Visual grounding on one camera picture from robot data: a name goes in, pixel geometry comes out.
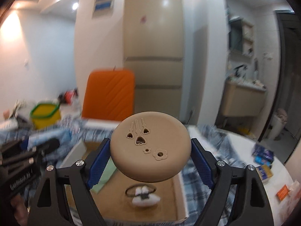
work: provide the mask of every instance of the beige disc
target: beige disc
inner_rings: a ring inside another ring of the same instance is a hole
[[[115,166],[141,182],[160,182],[179,173],[191,153],[184,125],[160,112],[142,112],[114,130],[110,151]]]

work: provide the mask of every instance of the screw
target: screw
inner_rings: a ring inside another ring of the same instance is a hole
[[[53,165],[50,165],[50,166],[47,167],[47,171],[52,171],[53,168],[54,168],[54,166],[53,166]]]
[[[224,161],[217,161],[217,165],[220,167],[224,167],[225,166],[225,162]]]
[[[251,171],[254,171],[255,167],[253,165],[248,165],[248,169],[251,170]]]
[[[84,164],[84,161],[83,160],[78,160],[76,163],[75,163],[78,167],[82,166]]]

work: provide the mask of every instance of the beige refrigerator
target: beige refrigerator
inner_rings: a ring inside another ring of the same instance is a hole
[[[124,67],[135,74],[135,113],[179,116],[183,74],[182,0],[125,0]]]

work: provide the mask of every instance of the green paper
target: green paper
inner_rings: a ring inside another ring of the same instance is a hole
[[[116,167],[112,161],[112,158],[109,159],[102,175],[101,175],[101,178],[99,180],[99,183],[94,185],[92,187],[92,190],[95,192],[95,193],[98,193],[102,187],[106,184],[107,181],[109,181],[110,177],[113,175],[113,173],[115,172],[116,170]]]

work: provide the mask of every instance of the faucet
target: faucet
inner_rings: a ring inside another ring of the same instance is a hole
[[[241,76],[241,73],[239,72],[239,69],[242,68],[242,67],[243,67],[244,70],[248,69],[248,66],[246,66],[245,64],[242,64],[242,65],[237,66],[236,68],[234,68],[234,70],[235,70],[235,76],[236,77],[240,77]]]

